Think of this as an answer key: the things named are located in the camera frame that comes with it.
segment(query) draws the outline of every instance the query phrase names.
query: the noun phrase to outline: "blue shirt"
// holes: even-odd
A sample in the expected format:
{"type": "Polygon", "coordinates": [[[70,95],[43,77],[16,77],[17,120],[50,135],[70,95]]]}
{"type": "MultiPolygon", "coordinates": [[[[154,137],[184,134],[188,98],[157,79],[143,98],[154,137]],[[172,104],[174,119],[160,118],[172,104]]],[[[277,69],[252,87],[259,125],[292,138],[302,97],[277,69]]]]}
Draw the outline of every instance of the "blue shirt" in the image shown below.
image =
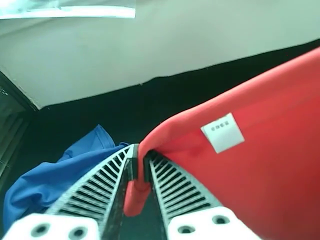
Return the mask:
{"type": "Polygon", "coordinates": [[[69,147],[56,163],[43,162],[20,176],[4,197],[4,231],[21,217],[43,212],[84,174],[125,146],[126,143],[116,146],[98,125],[69,147]]]}

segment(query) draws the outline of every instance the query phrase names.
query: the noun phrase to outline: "white wall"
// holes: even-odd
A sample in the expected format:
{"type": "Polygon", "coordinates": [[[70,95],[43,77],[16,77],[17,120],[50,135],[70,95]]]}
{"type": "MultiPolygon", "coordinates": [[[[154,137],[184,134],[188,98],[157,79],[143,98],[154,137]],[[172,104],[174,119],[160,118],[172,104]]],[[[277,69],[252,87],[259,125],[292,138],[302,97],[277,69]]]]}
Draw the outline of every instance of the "white wall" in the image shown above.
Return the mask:
{"type": "Polygon", "coordinates": [[[136,19],[0,21],[0,70],[42,108],[319,37],[320,0],[137,0],[136,19]]]}

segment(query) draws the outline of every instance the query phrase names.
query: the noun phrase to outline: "white label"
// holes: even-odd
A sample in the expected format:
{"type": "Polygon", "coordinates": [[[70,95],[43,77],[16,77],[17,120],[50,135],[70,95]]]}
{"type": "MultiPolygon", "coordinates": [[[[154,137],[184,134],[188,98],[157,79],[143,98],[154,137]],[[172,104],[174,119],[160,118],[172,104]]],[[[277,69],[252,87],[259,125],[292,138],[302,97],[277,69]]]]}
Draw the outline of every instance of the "white label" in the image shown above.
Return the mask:
{"type": "Polygon", "coordinates": [[[217,154],[245,141],[232,113],[210,122],[201,130],[217,154]]]}

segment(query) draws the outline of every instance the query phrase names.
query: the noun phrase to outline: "plastic sheet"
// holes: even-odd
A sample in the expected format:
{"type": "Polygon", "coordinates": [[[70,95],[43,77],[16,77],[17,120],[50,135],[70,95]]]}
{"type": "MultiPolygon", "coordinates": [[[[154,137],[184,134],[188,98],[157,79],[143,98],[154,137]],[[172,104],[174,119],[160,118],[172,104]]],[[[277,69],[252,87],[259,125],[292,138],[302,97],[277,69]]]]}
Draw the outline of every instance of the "plastic sheet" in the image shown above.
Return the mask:
{"type": "Polygon", "coordinates": [[[136,0],[0,0],[0,19],[136,16],[136,0]]]}

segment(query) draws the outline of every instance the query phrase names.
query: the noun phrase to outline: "black surface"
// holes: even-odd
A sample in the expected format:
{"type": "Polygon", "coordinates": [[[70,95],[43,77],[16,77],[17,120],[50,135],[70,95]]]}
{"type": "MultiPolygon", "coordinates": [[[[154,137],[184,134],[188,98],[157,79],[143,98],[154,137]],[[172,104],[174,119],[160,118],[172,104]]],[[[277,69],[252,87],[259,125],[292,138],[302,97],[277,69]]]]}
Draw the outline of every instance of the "black surface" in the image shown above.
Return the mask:
{"type": "MultiPolygon", "coordinates": [[[[45,107],[36,113],[29,126],[19,159],[0,198],[3,200],[3,192],[21,174],[41,162],[57,161],[66,148],[97,124],[101,124],[116,143],[138,143],[168,117],[318,46],[320,40],[45,107]]],[[[148,201],[141,215],[125,218],[121,239],[159,240],[155,212],[148,201]]]]}
{"type": "Polygon", "coordinates": [[[1,71],[0,87],[3,87],[27,111],[38,111],[37,107],[1,71]]]}

